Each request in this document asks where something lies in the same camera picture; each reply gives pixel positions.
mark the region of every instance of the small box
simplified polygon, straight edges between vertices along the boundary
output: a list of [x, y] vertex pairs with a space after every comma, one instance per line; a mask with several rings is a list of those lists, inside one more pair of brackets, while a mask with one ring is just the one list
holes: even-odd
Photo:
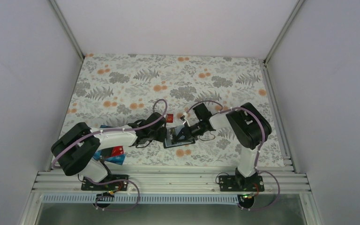
[[168, 116], [166, 118], [166, 122], [167, 123], [173, 123], [173, 114], [168, 114]]

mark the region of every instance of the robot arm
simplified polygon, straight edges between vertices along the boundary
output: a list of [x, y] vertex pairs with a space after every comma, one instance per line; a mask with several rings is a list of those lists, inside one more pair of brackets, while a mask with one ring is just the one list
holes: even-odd
[[52, 146], [51, 151], [57, 157], [65, 148], [79, 138], [100, 131], [99, 134], [84, 139], [58, 159], [61, 168], [67, 176], [79, 174], [88, 177], [94, 182], [100, 182], [107, 177], [109, 171], [105, 168], [103, 161], [97, 161], [93, 158], [95, 152], [109, 148], [113, 149], [115, 146], [143, 145], [153, 140], [162, 142], [166, 134], [166, 128], [163, 127], [166, 123], [164, 118], [150, 127], [129, 131], [133, 128], [150, 124], [160, 116], [161, 114], [154, 112], [146, 120], [138, 120], [120, 127], [123, 130], [126, 129], [126, 131], [104, 132], [104, 130], [109, 128], [90, 128], [86, 123], [81, 122], [65, 133]]
[[[197, 139], [207, 131], [231, 128], [242, 145], [240, 163], [235, 170], [235, 180], [238, 187], [244, 190], [252, 187], [253, 183], [256, 183], [256, 180], [259, 179], [255, 169], [258, 157], [256, 146], [262, 141], [267, 141], [268, 135], [271, 134], [272, 130], [268, 121], [251, 103], [245, 103], [238, 108], [238, 110], [229, 110], [226, 113], [212, 115], [204, 104], [199, 104], [193, 108], [199, 122], [188, 126], [188, 122], [182, 117], [186, 126], [179, 132], [179, 135], [182, 137], [181, 140], [189, 138]], [[255, 117], [246, 113], [246, 111], [249, 111]], [[262, 137], [262, 128], [256, 119], [262, 125], [264, 137]], [[175, 141], [180, 139], [179, 135], [173, 139]]]

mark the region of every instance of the black object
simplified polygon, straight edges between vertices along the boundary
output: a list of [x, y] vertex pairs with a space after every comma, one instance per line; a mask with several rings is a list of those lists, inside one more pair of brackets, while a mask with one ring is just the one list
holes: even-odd
[[180, 125], [177, 127], [171, 127], [167, 130], [166, 139], [164, 141], [164, 149], [178, 147], [186, 144], [195, 144], [194, 138], [191, 137], [185, 139], [184, 136], [179, 135], [184, 131], [184, 127], [184, 125]]
[[[106, 176], [102, 181], [100, 181], [100, 183], [105, 183], [105, 182], [109, 182], [112, 180], [119, 180], [119, 179], [128, 180], [128, 178], [129, 178], [128, 175], [112, 174], [112, 175]], [[83, 178], [81, 190], [82, 191], [112, 191], [112, 190], [116, 190], [117, 188], [119, 188], [119, 186], [120, 186], [119, 182], [106, 184], [106, 185], [95, 185], [95, 184], [92, 184], [88, 179]], [[128, 189], [128, 184], [125, 184], [122, 182], [122, 187], [118, 190], [126, 191], [127, 189]]]
[[[272, 132], [270, 124], [251, 103], [245, 103], [241, 105], [241, 107], [252, 112], [262, 123], [265, 134], [264, 141], [266, 141], [268, 135]], [[239, 142], [244, 147], [255, 149], [255, 147], [262, 141], [262, 132], [252, 116], [246, 115], [242, 110], [237, 110], [227, 113], [226, 117], [230, 122], [230, 125]]]
[[239, 191], [253, 191], [256, 192], [256, 187], [254, 184], [257, 185], [259, 188], [259, 192], [264, 191], [264, 183], [263, 177], [257, 175], [257, 173], [253, 174], [250, 177], [242, 177], [243, 180], [240, 181], [239, 177], [237, 176], [237, 169], [235, 170], [235, 176], [219, 176], [218, 177], [218, 184], [220, 186], [220, 191], [222, 192], [239, 192]]
[[255, 203], [254, 196], [238, 195], [237, 198], [238, 198], [238, 204], [245, 209], [251, 208]]
[[[147, 124], [150, 124], [157, 120], [161, 116], [160, 113], [154, 112], [149, 116], [146, 120], [137, 120], [134, 123], [129, 123], [128, 125], [132, 128], [139, 128], [142, 126], [145, 126]], [[162, 118], [157, 123], [153, 124], [152, 126], [146, 127], [141, 130], [137, 130], [136, 135], [137, 139], [133, 146], [145, 144], [146, 142], [155, 140], [159, 142], [164, 142], [166, 138], [166, 128], [163, 127], [163, 125], [166, 123], [166, 119]]]
[[185, 124], [185, 127], [173, 138], [174, 143], [187, 141], [190, 138], [198, 140], [198, 137], [203, 135], [207, 131], [214, 131], [211, 126], [209, 119], [212, 116], [212, 113], [206, 108], [205, 104], [199, 104], [193, 108], [193, 111], [198, 118], [199, 122], [189, 126]]
[[[86, 123], [75, 124], [74, 127], [53, 144], [51, 148], [53, 155], [57, 157], [66, 147], [87, 134], [90, 134], [90, 127]], [[83, 141], [82, 146], [75, 145], [72, 147], [58, 160], [64, 173], [67, 176], [72, 176], [82, 171], [99, 146], [99, 139], [91, 136]]]

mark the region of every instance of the wire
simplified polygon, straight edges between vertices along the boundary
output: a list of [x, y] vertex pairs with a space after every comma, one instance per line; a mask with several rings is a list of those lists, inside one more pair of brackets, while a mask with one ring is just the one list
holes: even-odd
[[[279, 187], [278, 179], [277, 179], [272, 173], [270, 173], [270, 172], [268, 172], [268, 171], [259, 171], [259, 170], [257, 169], [257, 162], [259, 161], [260, 149], [262, 148], [263, 143], [264, 143], [264, 141], [265, 141], [265, 139], [266, 139], [266, 137], [265, 137], [265, 132], [264, 132], [264, 128], [263, 128], [262, 123], [260, 122], [260, 120], [257, 118], [256, 115], [254, 115], [251, 111], [249, 111], [249, 110], [247, 110], [247, 109], [245, 109], [245, 108], [242, 108], [242, 107], [234, 107], [234, 108], [231, 108], [231, 109], [229, 109], [229, 110], [219, 111], [218, 113], [219, 113], [219, 114], [228, 113], [228, 112], [231, 112], [231, 111], [234, 111], [234, 110], [243, 110], [243, 111], [245, 111], [247, 114], [251, 115], [251, 116], [253, 117], [253, 119], [255, 119], [255, 121], [257, 122], [257, 125], [259, 125], [260, 130], [261, 130], [261, 132], [262, 132], [262, 141], [260, 142], [260, 145], [257, 147], [257, 154], [256, 154], [255, 163], [254, 163], [255, 171], [256, 171], [257, 174], [267, 173], [267, 174], [269, 174], [271, 177], [273, 177], [274, 180], [275, 180], [275, 182], [277, 183], [278, 194], [277, 194], [277, 196], [275, 197], [275, 199], [274, 199], [270, 204], [268, 204], [267, 206], [264, 206], [264, 207], [261, 207], [261, 208], [258, 208], [258, 209], [247, 209], [247, 210], [248, 210], [248, 211], [260, 211], [260, 210], [265, 210], [265, 209], [271, 207], [272, 205], [274, 205], [274, 204], [278, 201], [279, 195], [281, 194], [281, 189], [280, 189], [280, 187]], [[241, 210], [244, 209], [241, 205], [239, 205], [239, 203], [238, 203], [238, 207], [240, 207]]]
[[85, 184], [85, 182], [84, 182], [83, 180], [79, 179], [79, 174], [78, 174], [78, 180], [79, 180], [80, 182], [82, 182], [82, 184]]
[[213, 100], [203, 100], [203, 101], [200, 101], [200, 102], [197, 102], [197, 103], [193, 104], [193, 105], [186, 111], [186, 113], [188, 113], [188, 112], [189, 112], [191, 109], [193, 109], [195, 106], [197, 106], [197, 105], [199, 105], [199, 104], [201, 104], [201, 103], [204, 103], [204, 102], [213, 102], [213, 103], [215, 103], [215, 104], [217, 104], [217, 105], [219, 105], [219, 106], [221, 107], [219, 111], [223, 110], [223, 106], [222, 106], [219, 102], [213, 101]]
[[114, 196], [99, 196], [99, 197], [97, 197], [96, 198], [96, 201], [95, 201], [95, 204], [94, 204], [94, 206], [96, 207], [96, 209], [101, 209], [101, 210], [103, 210], [103, 211], [111, 211], [111, 212], [127, 212], [127, 211], [130, 211], [130, 210], [132, 210], [132, 209], [134, 209], [138, 204], [139, 204], [139, 202], [140, 202], [140, 190], [139, 190], [139, 187], [133, 182], [133, 181], [131, 181], [131, 180], [127, 180], [127, 179], [118, 179], [118, 180], [112, 180], [112, 181], [108, 181], [108, 182], [104, 182], [104, 183], [97, 183], [97, 182], [94, 182], [92, 179], [90, 179], [90, 178], [86, 178], [86, 179], [88, 179], [92, 184], [94, 184], [94, 185], [106, 185], [106, 184], [111, 184], [111, 183], [115, 183], [115, 182], [120, 182], [120, 181], [125, 181], [125, 182], [128, 182], [128, 183], [131, 183], [131, 184], [133, 184], [133, 186], [136, 188], [136, 190], [137, 190], [137, 200], [136, 200], [136, 203], [132, 206], [132, 207], [130, 207], [130, 208], [128, 208], [128, 209], [124, 209], [124, 210], [114, 210], [114, 209], [106, 209], [106, 208], [101, 208], [101, 207], [99, 207], [98, 205], [97, 205], [97, 202], [99, 201], [99, 200], [101, 200], [102, 198], [105, 198], [105, 197], [112, 197], [112, 198], [114, 198]]
[[255, 184], [255, 183], [253, 183], [253, 185], [254, 185], [255, 188], [256, 188], [256, 195], [255, 195], [255, 197], [256, 197], [256, 196], [258, 196], [259, 193], [260, 193], [260, 191], [259, 191], [259, 186], [258, 186], [257, 184]]
[[136, 145], [136, 148], [137, 148], [137, 149], [143, 149], [143, 148], [149, 146], [149, 145], [151, 144], [151, 142], [152, 142], [152, 141], [149, 141], [147, 145], [142, 146], [142, 147], [138, 147], [139, 145]]
[[162, 115], [156, 119], [155, 121], [147, 124], [147, 125], [144, 125], [144, 126], [141, 126], [141, 127], [136, 127], [136, 128], [128, 128], [128, 129], [122, 129], [122, 128], [117, 128], [117, 127], [113, 127], [113, 128], [106, 128], [105, 130], [99, 130], [99, 131], [95, 131], [95, 132], [92, 132], [90, 134], [87, 134], [81, 138], [79, 138], [78, 140], [74, 141], [72, 144], [70, 144], [68, 147], [66, 147], [62, 152], [60, 152], [60, 154], [58, 154], [54, 160], [52, 161], [52, 168], [54, 169], [60, 169], [61, 167], [60, 166], [55, 166], [57, 160], [59, 160], [59, 158], [61, 158], [66, 152], [68, 152], [70, 149], [72, 149], [74, 146], [76, 146], [78, 143], [82, 142], [83, 140], [85, 140], [86, 138], [88, 137], [91, 137], [93, 135], [97, 135], [97, 134], [102, 134], [103, 132], [104, 133], [107, 133], [107, 132], [112, 132], [112, 131], [136, 131], [136, 130], [141, 130], [141, 129], [144, 129], [144, 128], [147, 128], [149, 126], [152, 126], [154, 125], [155, 123], [157, 123], [158, 121], [160, 121], [164, 115], [166, 114], [166, 111], [167, 111], [167, 108], [168, 108], [168, 104], [167, 104], [167, 101], [163, 98], [157, 100], [155, 103], [154, 103], [154, 106], [153, 108], [155, 107], [155, 105], [158, 103], [158, 102], [164, 102], [165, 103], [165, 110], [164, 112], [162, 113]]
[[215, 178], [215, 183], [217, 183], [217, 184], [220, 184], [220, 183], [218, 183], [217, 182], [217, 178], [218, 178], [218, 176], [220, 175], [220, 174], [227, 174], [227, 176], [230, 176], [228, 173], [226, 173], [226, 172], [221, 172], [221, 173], [219, 173], [217, 176], [216, 176], [216, 178]]
[[203, 142], [208, 142], [208, 141], [211, 141], [211, 140], [213, 140], [213, 139], [215, 139], [215, 138], [216, 138], [216, 136], [215, 136], [214, 134], [212, 134], [212, 132], [211, 132], [211, 131], [209, 131], [209, 133], [210, 133], [211, 135], [213, 135], [213, 138], [212, 138], [212, 139], [209, 139], [209, 140], [204, 140], [204, 139], [201, 139], [201, 136], [199, 135], [199, 136], [198, 136], [199, 140], [201, 140], [201, 141], [203, 141]]

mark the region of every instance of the metal frame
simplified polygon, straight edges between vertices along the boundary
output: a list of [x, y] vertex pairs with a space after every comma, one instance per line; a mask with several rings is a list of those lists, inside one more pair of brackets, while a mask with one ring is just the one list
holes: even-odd
[[279, 142], [279, 145], [281, 148], [281, 152], [283, 154], [285, 154], [285, 156], [288, 156], [291, 159], [295, 173], [299, 173], [300, 172], [300, 166], [299, 166], [300, 164], [297, 160], [296, 154], [289, 146], [289, 142], [288, 142], [288, 138], [287, 138], [287, 135], [285, 132], [284, 124], [282, 122], [282, 117], [279, 112], [277, 98], [274, 94], [275, 91], [274, 91], [274, 86], [273, 86], [271, 78], [270, 78], [270, 74], [268, 72], [267, 66], [264, 63], [264, 61], [259, 60], [259, 63], [260, 63], [260, 68], [262, 69], [263, 79], [264, 79], [264, 83], [266, 85], [270, 107], [273, 112], [274, 123], [277, 128], [277, 132], [278, 132], [277, 133], [278, 142]]
[[83, 62], [83, 54], [81, 51], [81, 48], [79, 47], [78, 42], [75, 39], [75, 36], [73, 35], [71, 29], [69, 28], [69, 25], [67, 24], [66, 19], [64, 18], [64, 15], [62, 14], [59, 5], [57, 4], [56, 0], [49, 0], [50, 5], [52, 6], [52, 9], [56, 13], [56, 16], [58, 20], [60, 21], [64, 31], [67, 33], [68, 38], [71, 41], [72, 46], [74, 47], [76, 53], [78, 54], [79, 58]]
[[34, 225], [37, 221], [43, 199], [42, 193], [31, 192], [20, 219], [20, 225]]
[[300, 201], [303, 207], [306, 223], [308, 225], [322, 225], [312, 193], [300, 194]]
[[274, 54], [275, 50], [277, 49], [279, 43], [281, 42], [282, 38], [284, 37], [284, 35], [287, 33], [290, 25], [292, 24], [293, 20], [295, 19], [297, 13], [300, 11], [301, 6], [303, 5], [303, 3], [305, 2], [305, 0], [298, 0], [296, 5], [294, 6], [291, 14], [289, 15], [288, 19], [286, 20], [284, 26], [282, 27], [277, 39], [275, 39], [274, 44], [272, 45], [272, 47], [270, 48], [270, 51], [268, 52], [264, 63], [267, 65], [267, 63], [269, 63], [269, 61], [271, 60], [272, 55]]

